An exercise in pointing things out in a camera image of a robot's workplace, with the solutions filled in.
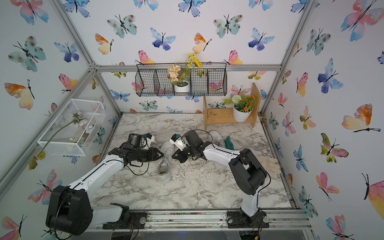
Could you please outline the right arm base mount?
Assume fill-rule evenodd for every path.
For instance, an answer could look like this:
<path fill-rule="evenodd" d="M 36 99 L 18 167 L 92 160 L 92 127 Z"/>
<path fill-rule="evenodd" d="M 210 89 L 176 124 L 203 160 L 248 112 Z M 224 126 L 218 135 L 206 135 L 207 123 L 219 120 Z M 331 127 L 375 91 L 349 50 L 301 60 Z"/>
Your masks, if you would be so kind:
<path fill-rule="evenodd" d="M 227 224 L 230 229 L 270 227 L 267 214 L 262 210 L 258 210 L 252 217 L 242 210 L 227 211 Z"/>

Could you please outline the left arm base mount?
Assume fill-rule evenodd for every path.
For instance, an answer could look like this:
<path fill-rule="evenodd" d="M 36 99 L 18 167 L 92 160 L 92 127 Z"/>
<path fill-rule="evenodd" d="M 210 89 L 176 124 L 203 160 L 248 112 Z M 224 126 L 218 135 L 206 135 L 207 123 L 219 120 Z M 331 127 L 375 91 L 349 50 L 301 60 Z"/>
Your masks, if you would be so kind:
<path fill-rule="evenodd" d="M 145 223 L 148 218 L 147 212 L 132 212 L 129 206 L 117 203 L 111 203 L 111 206 L 119 207 L 122 210 L 122 213 L 119 215 L 117 221 L 103 224 L 104 230 L 133 230 L 134 228 L 142 230 L 145 228 Z"/>

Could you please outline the white sneaker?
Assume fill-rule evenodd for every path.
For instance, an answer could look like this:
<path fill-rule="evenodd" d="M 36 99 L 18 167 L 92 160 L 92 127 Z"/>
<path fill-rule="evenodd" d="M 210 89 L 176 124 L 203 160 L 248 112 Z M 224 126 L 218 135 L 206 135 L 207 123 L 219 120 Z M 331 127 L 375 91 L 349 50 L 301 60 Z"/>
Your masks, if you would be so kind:
<path fill-rule="evenodd" d="M 158 162 L 157 177 L 160 183 L 167 184 L 172 179 L 171 160 L 172 155 L 175 153 L 175 146 L 167 141 L 163 143 L 160 151 L 164 156 Z"/>
<path fill-rule="evenodd" d="M 226 149 L 226 143 L 219 132 L 210 131 L 210 135 L 212 137 L 212 143 L 215 147 L 220 147 L 220 148 Z"/>

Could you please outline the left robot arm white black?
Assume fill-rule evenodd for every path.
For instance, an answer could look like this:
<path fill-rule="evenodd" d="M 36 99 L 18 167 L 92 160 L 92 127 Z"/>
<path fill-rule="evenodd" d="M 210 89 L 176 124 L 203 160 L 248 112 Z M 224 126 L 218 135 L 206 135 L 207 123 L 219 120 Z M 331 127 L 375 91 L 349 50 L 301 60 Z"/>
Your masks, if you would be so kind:
<path fill-rule="evenodd" d="M 130 134 L 120 147 L 112 149 L 105 158 L 77 181 L 68 186 L 52 190 L 46 226 L 55 236 L 59 232 L 70 237 L 83 234 L 90 227 L 104 229 L 134 229 L 135 222 L 130 208 L 121 204 L 93 208 L 91 200 L 107 180 L 123 168 L 133 166 L 132 162 L 150 163 L 161 159 L 164 154 L 151 147 L 155 137 L 151 134 Z"/>

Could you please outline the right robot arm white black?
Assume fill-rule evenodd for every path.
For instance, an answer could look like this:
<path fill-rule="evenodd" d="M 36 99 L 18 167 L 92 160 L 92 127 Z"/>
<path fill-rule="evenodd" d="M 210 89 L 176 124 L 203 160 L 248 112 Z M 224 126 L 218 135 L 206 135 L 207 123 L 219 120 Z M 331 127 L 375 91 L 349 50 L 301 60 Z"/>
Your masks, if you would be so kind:
<path fill-rule="evenodd" d="M 242 214 L 251 218 L 259 213 L 260 191 L 270 175 L 251 150 L 228 150 L 211 141 L 204 142 L 195 130 L 188 131 L 183 136 L 174 134 L 170 143 L 178 148 L 172 158 L 180 163 L 188 159 L 203 159 L 229 167 L 243 192 Z"/>

